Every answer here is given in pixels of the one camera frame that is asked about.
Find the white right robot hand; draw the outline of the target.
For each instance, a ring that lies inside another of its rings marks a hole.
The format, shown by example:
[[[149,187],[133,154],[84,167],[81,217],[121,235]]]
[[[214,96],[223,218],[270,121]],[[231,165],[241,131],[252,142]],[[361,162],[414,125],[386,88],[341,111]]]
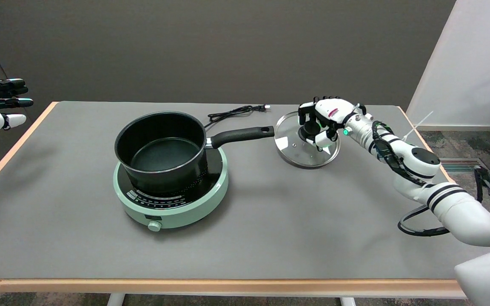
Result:
[[[338,140],[338,130],[349,136],[355,129],[348,127],[348,123],[368,116],[366,107],[360,103],[353,105],[332,96],[315,97],[312,102],[301,104],[297,114],[301,137],[319,152]]]

